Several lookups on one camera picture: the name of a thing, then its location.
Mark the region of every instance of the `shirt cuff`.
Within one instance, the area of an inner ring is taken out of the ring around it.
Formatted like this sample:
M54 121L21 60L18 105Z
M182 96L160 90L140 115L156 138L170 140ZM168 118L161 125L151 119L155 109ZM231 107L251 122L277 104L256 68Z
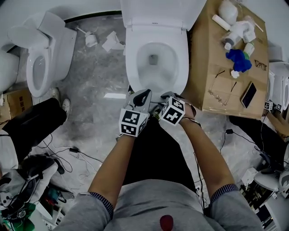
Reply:
M107 211L109 213L110 219L112 219L113 218L113 206L112 206L112 204L108 200L106 200L101 194L93 193L93 192L89 192L89 193L90 193L90 195L99 199L103 203L104 207L107 209Z
M239 191L238 187L235 184L225 185L222 188L218 189L211 198L211 203L213 203L216 199L222 196L225 193Z

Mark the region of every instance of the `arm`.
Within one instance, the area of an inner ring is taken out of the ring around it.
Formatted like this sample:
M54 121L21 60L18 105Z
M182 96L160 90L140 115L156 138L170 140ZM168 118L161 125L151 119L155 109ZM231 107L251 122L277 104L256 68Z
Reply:
M119 139L96 173L89 188L89 192L102 195L114 208L126 176L134 141L134 137L127 135L123 135Z
M186 104L186 117L194 118L188 104ZM185 130L195 150L209 196L212 197L224 185L234 184L233 176L226 161L203 129L188 119L182 119L180 125Z

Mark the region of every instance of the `concrete floor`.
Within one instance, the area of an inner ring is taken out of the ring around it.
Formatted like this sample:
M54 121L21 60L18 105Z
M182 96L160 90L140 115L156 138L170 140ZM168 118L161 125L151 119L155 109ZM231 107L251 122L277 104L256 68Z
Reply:
M84 34L78 32L70 71L63 81L54 84L59 88L62 100L66 97L71 100L72 111L68 120L52 134L53 142L49 146L54 152L60 152L58 155L68 161L73 168L72 173L66 172L63 176L55 175L53 181L69 188L75 194L87 191L101 163L84 156L88 164L81 156L65 150L67 149L65 146L78 147L81 152L103 161L116 143L115 137L119 134L120 109L125 103L123 99L103 97L106 93L126 94L129 85L123 51L106 52L102 48L107 35L112 31L116 31L120 42L125 43L126 30L122 17L120 15L95 17L68 23L66 26L75 29L77 25L85 31L95 31L98 28L96 34L99 44L91 48L86 47ZM18 83L26 79L27 56L27 50L21 49ZM51 91L40 99L33 99L34 103L42 102L50 95ZM218 149L224 143L226 129L232 128L237 134L251 140L238 127L232 125L227 116L198 111L196 119ZM180 143L192 176L195 181L199 181L193 149L182 128L179 125L173 127L163 122L161 125ZM51 136L45 139L46 143L50 140ZM253 150L254 145L245 139L234 134L226 136L222 155L236 182L240 182L246 169L259 163L260 157ZM38 147L33 149L33 153L44 151ZM69 164L62 161L70 171Z

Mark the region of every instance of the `toilet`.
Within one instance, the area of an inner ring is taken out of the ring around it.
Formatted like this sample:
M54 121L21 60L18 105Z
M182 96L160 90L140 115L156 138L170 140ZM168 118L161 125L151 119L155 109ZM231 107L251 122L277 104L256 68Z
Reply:
M189 73L187 30L206 0L121 0L126 27L126 73L137 92L150 89L152 102L168 91L181 94Z
M286 110L289 105L289 63L269 63L269 70L269 77L274 77L272 101L281 105L281 111Z
M50 12L35 14L23 25L10 28L10 41L28 49L26 77L34 97L44 95L54 81L67 76L76 35L76 31L65 28L65 22Z

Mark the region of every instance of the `red object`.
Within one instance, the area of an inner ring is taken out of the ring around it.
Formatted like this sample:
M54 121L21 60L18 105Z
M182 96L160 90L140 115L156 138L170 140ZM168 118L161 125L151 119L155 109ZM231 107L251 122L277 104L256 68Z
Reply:
M159 220L161 228L163 231L172 231L173 228L173 218L170 215L164 215Z

